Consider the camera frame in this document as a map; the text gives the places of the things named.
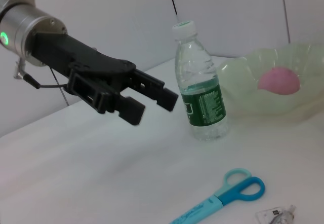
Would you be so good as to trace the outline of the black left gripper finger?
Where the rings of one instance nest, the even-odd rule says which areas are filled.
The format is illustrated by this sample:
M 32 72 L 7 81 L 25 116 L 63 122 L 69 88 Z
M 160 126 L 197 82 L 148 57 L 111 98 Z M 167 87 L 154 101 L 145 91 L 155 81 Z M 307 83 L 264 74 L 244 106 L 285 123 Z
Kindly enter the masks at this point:
M 173 111 L 178 94 L 164 87 L 165 83 L 138 69 L 127 75 L 124 81 L 125 88 L 131 88 L 146 97 L 155 100 L 157 105 Z

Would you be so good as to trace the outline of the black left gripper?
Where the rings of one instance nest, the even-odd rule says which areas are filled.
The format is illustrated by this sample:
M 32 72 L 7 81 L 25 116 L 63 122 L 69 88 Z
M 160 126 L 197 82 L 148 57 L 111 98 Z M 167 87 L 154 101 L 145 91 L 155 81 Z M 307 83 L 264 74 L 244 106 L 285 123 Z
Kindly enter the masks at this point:
M 66 92 L 98 113 L 118 111 L 131 125 L 140 124 L 145 106 L 120 94 L 135 64 L 106 56 L 67 34 L 37 33 L 32 56 L 67 77 Z

